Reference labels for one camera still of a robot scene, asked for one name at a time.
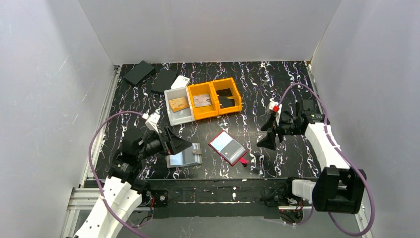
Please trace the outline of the grey card holder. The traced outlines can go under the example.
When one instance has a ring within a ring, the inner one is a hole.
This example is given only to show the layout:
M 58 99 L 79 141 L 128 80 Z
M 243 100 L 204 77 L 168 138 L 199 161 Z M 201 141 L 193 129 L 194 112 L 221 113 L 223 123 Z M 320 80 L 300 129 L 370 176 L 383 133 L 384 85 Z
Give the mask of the grey card holder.
M 200 143 L 192 143 L 192 146 L 175 155 L 166 156 L 167 168 L 178 168 L 202 164 L 202 151 Z

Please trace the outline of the red leather card holder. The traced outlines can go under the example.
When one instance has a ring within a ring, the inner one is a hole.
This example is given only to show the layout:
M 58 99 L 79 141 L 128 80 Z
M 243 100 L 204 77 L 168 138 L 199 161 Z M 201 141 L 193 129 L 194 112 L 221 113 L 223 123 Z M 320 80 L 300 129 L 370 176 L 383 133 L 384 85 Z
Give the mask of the red leather card holder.
M 225 130 L 221 130 L 208 145 L 231 166 L 237 163 L 246 166 L 249 163 L 245 159 L 246 148 Z

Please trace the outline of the black vip credit card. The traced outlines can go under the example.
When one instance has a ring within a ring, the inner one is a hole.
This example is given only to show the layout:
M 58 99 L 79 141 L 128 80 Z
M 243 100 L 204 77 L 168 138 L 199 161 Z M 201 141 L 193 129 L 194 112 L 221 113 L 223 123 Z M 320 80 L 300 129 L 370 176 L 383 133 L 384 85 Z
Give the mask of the black vip credit card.
M 221 155 L 230 163 L 235 164 L 242 155 L 246 152 L 246 149 L 236 140 L 230 141 L 221 151 Z

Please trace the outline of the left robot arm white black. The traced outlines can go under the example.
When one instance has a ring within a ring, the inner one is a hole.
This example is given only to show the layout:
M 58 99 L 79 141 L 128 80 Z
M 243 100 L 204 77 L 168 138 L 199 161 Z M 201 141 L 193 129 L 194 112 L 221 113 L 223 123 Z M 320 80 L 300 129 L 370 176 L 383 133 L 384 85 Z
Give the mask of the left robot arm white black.
M 74 237 L 117 237 L 123 226 L 129 227 L 128 217 L 150 190 L 148 182 L 138 179 L 143 169 L 142 161 L 156 154 L 176 155 L 192 146 L 169 127 L 147 133 L 136 128 L 127 130 L 113 156 L 105 184 L 98 185 L 100 195 Z

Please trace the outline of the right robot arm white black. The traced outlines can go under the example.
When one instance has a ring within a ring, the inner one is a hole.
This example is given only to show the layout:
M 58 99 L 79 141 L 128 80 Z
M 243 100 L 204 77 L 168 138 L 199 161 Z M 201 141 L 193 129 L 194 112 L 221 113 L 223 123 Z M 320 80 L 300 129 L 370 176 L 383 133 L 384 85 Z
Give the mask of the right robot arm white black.
M 362 178 L 366 174 L 363 170 L 357 173 L 338 153 L 340 148 L 329 132 L 329 121 L 316 112 L 313 101 L 297 102 L 295 115 L 283 111 L 278 102 L 270 102 L 268 112 L 270 117 L 261 127 L 267 135 L 257 146 L 275 150 L 277 138 L 282 141 L 285 136 L 303 135 L 322 170 L 317 181 L 289 178 L 283 196 L 304 200 L 321 212 L 358 213 L 365 189 Z

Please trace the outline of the gold credit card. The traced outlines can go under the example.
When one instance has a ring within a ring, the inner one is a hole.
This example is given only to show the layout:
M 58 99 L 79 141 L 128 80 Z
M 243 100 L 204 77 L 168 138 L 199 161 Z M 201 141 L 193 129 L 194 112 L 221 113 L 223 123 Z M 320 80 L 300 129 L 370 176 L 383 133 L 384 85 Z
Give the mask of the gold credit card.
M 169 100 L 169 106 L 173 112 L 178 112 L 189 107 L 189 101 L 186 97 L 179 97 Z

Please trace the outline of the grey credit card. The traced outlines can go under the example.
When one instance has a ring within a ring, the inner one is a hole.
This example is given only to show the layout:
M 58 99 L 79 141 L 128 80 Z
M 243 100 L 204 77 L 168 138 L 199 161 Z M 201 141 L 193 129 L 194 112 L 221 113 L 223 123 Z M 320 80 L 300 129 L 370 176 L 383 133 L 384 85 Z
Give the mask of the grey credit card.
M 219 98 L 219 105 L 221 109 L 235 106 L 235 100 L 231 98 Z

